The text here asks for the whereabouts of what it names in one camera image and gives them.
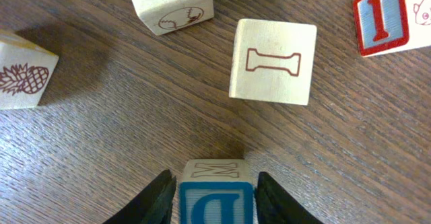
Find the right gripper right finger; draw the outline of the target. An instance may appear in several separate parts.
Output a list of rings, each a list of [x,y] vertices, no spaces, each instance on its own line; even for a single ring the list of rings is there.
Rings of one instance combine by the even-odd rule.
[[[259,173],[255,202],[259,224],[323,224],[267,172]]]

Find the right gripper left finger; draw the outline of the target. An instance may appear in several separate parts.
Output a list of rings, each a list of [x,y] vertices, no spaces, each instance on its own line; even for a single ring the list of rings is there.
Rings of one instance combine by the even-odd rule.
[[[170,224],[176,177],[164,170],[104,224]]]

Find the blue D wooden block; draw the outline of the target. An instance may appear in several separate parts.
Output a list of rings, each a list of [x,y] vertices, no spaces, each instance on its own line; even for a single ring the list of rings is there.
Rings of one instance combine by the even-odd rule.
[[[253,224],[254,188],[243,159],[192,159],[179,186],[182,224]]]

